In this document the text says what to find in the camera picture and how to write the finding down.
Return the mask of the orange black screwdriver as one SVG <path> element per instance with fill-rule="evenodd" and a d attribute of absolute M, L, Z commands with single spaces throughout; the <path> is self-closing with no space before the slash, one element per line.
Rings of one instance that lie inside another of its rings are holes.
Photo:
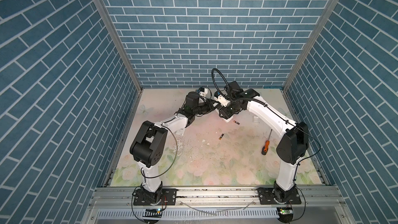
<path fill-rule="evenodd" d="M 264 146 L 262 147 L 262 150 L 261 150 L 261 154 L 264 155 L 264 156 L 265 156 L 265 155 L 267 154 L 267 152 L 268 152 L 268 148 L 269 148 L 269 144 L 270 144 L 270 138 L 271 138 L 272 131 L 273 131 L 273 130 L 270 131 L 270 133 L 269 133 L 269 135 L 268 135 L 268 138 L 266 139 L 266 141 L 265 141 L 265 143 L 264 143 Z"/>

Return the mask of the white remote with display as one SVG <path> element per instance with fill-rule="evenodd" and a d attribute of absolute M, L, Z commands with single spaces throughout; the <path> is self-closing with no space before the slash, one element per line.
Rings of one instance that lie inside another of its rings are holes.
<path fill-rule="evenodd" d="M 233 116 L 231 116 L 231 117 L 228 118 L 228 119 L 224 119 L 224 121 L 228 123 L 228 122 L 230 122 L 232 119 L 233 119 Z"/>

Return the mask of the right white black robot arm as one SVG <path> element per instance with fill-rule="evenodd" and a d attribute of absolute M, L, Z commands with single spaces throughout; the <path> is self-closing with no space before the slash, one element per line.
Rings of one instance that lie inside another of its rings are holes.
<path fill-rule="evenodd" d="M 226 122 L 241 111 L 249 111 L 265 122 L 280 138 L 276 153 L 280 158 L 279 174 L 274 183 L 274 194 L 285 196 L 293 192 L 299 162 L 309 145 L 308 126 L 297 123 L 270 106 L 254 89 L 244 91 L 236 82 L 225 86 L 225 94 L 217 91 L 216 109 Z"/>

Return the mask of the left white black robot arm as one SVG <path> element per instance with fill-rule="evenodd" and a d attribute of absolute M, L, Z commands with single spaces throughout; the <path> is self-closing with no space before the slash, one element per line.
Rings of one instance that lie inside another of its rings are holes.
<path fill-rule="evenodd" d="M 182 135 L 196 117 L 214 111 L 215 101 L 210 97 L 211 90 L 201 87 L 186 95 L 182 107 L 172 117 L 158 122 L 142 123 L 130 147 L 130 154 L 141 169 L 144 178 L 142 187 L 145 193 L 155 195 L 162 191 L 160 177 L 163 174 L 159 173 L 158 162 L 163 155 L 167 136 Z"/>

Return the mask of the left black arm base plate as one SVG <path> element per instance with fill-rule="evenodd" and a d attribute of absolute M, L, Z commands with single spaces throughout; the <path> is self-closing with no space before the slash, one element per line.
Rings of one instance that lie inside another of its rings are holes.
<path fill-rule="evenodd" d="M 135 196 L 133 198 L 134 206 L 150 206 L 160 205 L 165 200 L 164 205 L 175 205 L 177 198 L 176 188 L 162 188 L 156 192 L 149 192 L 143 187 L 138 187 L 135 190 Z"/>

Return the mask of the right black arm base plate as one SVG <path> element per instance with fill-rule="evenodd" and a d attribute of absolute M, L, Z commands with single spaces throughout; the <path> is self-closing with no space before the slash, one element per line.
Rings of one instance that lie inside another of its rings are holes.
<path fill-rule="evenodd" d="M 261 205 L 302 204 L 302 200 L 295 186 L 288 191 L 284 191 L 278 186 L 274 188 L 259 187 L 257 188 L 257 193 Z"/>

